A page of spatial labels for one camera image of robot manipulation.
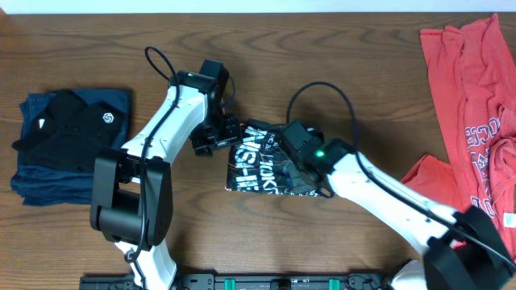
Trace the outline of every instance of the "wooden table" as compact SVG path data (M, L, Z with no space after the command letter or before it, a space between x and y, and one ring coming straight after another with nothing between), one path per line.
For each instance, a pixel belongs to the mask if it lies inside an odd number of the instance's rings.
M72 289L84 274L126 273L115 246L89 226L89 207L22 206L10 189L30 92L124 88L135 94L130 135L164 100L148 65L155 45L176 69L221 60L235 78L241 119L284 122L290 97L311 81L342 88L360 120L362 149L401 178L423 153L447 160L422 57L421 28L460 27L488 14L19 15L0 19L0 288ZM502 14L516 52L516 15ZM349 117L331 90L304 93L293 116L349 140ZM175 211L167 236L183 268L220 273L388 271L415 257L400 236L341 198L224 190L228 150L173 166ZM507 289L516 289L513 280Z

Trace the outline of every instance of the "black graphic t-shirt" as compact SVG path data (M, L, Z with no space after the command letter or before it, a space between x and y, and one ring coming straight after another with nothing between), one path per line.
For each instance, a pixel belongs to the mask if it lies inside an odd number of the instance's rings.
M226 189L253 193L318 197L289 157L274 131L242 126L243 143L230 150Z

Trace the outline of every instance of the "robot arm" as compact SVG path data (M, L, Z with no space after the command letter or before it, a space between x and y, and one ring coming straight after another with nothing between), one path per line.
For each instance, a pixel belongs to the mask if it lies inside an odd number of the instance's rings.
M179 102L153 135L145 156L148 232L144 250L136 263L131 263L135 284L141 286L141 272L152 290L168 290L177 271L164 240L173 214L170 167L177 153L188 137L196 155L211 155L213 150L242 141L238 120L223 114L220 107L229 76L223 64L205 60L199 73L181 71L177 75ZM106 149L95 160L90 223L124 254L137 247L142 204L139 194L122 190L119 183L139 183L144 140L175 99L176 87L170 86L164 103L136 137L122 150Z
M461 228L509 258L493 223L481 209L472 207L459 213L423 197L376 168L350 145L338 139L324 143L298 121L281 132L281 146L305 173L307 183L318 187L328 183L335 194L364 207L396 230L423 257L424 267L412 261L391 279L393 289L499 289L514 274L502 259L473 242L453 248L456 241L463 242L465 238L387 191Z

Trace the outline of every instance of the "wire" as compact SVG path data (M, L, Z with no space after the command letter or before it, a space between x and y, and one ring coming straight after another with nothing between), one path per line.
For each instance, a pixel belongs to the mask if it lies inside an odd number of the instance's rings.
M351 119L352 119L352 134L353 134L353 150L355 152L355 157L356 157L356 162L359 164L360 168L362 169L362 171L364 172L364 174L374 183L376 184L380 189L384 190L385 192L387 192L389 195L391 195L392 197L396 198L397 200L403 202L405 205L408 205L411 209L414 209L415 211L417 211L418 213L420 214L423 214L425 215L427 218L430 218L431 220L434 220L438 223L440 223L441 225L443 226L446 226L449 230L455 232L456 234L458 234L459 236L462 236L463 238L477 244L479 247L482 247L484 248L485 250L491 252L492 254L496 255L498 258L502 259L506 264L507 266L509 266L509 268L512 269L512 271L516 271L516 264L509 258L505 257L503 254L501 254L500 252L494 250L491 246L488 246L486 244L484 244L483 242L479 241L477 238L474 238L472 235L468 234L465 230L463 230L462 228L458 227L458 226L455 226L453 224L451 224L450 222L442 219L441 217L437 216L436 214L432 213L430 210L428 209L424 209L418 205L416 205L415 203L413 203L412 201L409 201L407 200L406 198L402 197L401 195L399 195L398 193L394 192L391 188L388 188L387 186L385 186L384 184L382 184L365 166L364 164L362 163L362 160L360 158L360 151L359 151L359 130L358 130L358 123L356 121L356 116L355 116L355 111L353 110L353 105L351 104L351 102L349 101L349 99L347 98L346 94L340 90L338 87L336 87L335 85L331 84L331 83L328 83L328 82L325 82L325 81L315 81L315 82L311 82L309 83L308 85L305 85L303 86L302 88L300 88L293 96L292 96L292 99L290 100L290 103L289 103L289 107L287 108L287 112L286 112L286 119L287 119L287 123L289 123L289 117L290 117L290 110L292 109L292 105L293 105L293 102L296 100L296 98L299 96L299 94L304 91L305 89L308 89L309 87L311 86L314 86L314 85L325 85L325 86L328 86L332 89L334 89L335 91L337 91L340 96L344 99L344 101L346 102L347 104L347 108L349 110L349 114L351 116Z
M142 271L142 268L139 266L138 262L135 262L135 268L136 268L136 271L138 272L138 275L139 275L139 277L141 279L142 289L143 290L147 290L147 279L145 278L144 272Z
M153 47L153 46L147 46L145 48L145 58L147 59L148 63L152 66L152 68L154 68L155 71L157 71L162 77L165 78L165 80L169 81L170 78L167 77L163 72L160 71L159 68L157 68L155 65L154 65L154 62L152 62L151 60L151 57L148 55L148 51L149 50L153 50L154 52L156 52L157 54L159 54L161 56L161 58L164 60L164 62L168 65L168 67L170 68L170 70L172 71L173 75L174 75L174 80L177 81L177 77L176 77L176 72L174 71L174 68L172 66L172 64L170 63L169 59L167 58L167 56L165 56L163 54L163 52L161 52L159 49Z
M235 89L235 80L233 79L232 76L229 76L229 79L231 80L231 86L233 87L233 94L231 95L231 98L229 99L229 101L223 103L220 107L223 108L223 109L227 109L229 108L231 105L233 105L233 103L235 102L235 99L236 99L236 89Z
M165 61L165 63L169 66L170 68L170 71L172 72L172 75L173 75L173 80L174 80L174 84L171 84L171 80L170 78L166 77L155 65L154 63L152 62L151 58L149 57L148 55L148 51L149 50L153 50L154 52L157 52L157 54L159 54L163 60ZM142 248L144 246L144 244L146 243L146 240L147 240L147 231L148 231L148 219L147 219L147 194L146 194L146 191L145 191L145 174L146 174L146 171L147 171L147 165L145 163L145 160L146 160L146 155L147 155L147 150L152 142L152 138L154 137L154 135L156 134L156 132L158 131L158 129L160 129L160 126L164 123L164 121L167 119L167 117L172 113L172 111L177 107L177 103L179 102L179 96L181 95L181 91L180 91L180 88L179 88L179 80L177 78L177 74L176 74L176 71L174 70L174 67L172 66L172 64L170 63L169 59L167 59L167 57L162 53L160 52L159 49L157 48L154 48L152 46L149 46L149 47L146 47L145 48L145 57L147 58L147 61L148 63L162 76L164 77L168 82L169 82L169 87L171 85L175 85L176 86L176 98L174 99L174 101L172 102L172 105L170 106L170 108L165 112L165 114L163 115L163 117L161 117L160 121L158 121L158 123L154 126L154 128L152 128L151 132L149 133L149 135L147 136L147 138L145 138L145 142L144 142L144 147L142 149L142 154L140 156L140 161L139 161L139 189L140 189L140 200L141 200L141 205L142 205L142 223L141 223L141 233L140 233L140 236L139 236L139 241L138 241L138 246L136 247L136 251L128 251L125 256L124 256L124 259L126 260L126 262L128 263L134 263L136 262L136 260L138 259L139 257L139 254L141 253L142 251ZM140 273L140 277L142 278L142 285L144 286L144 281L145 281L145 277L143 275L143 272Z

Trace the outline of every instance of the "folded clothing stack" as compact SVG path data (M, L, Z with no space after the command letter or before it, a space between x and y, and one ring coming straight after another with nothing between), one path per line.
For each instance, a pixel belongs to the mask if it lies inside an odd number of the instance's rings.
M116 89L29 94L20 104L18 171L10 181L23 204L91 203L95 157L126 141L130 103Z

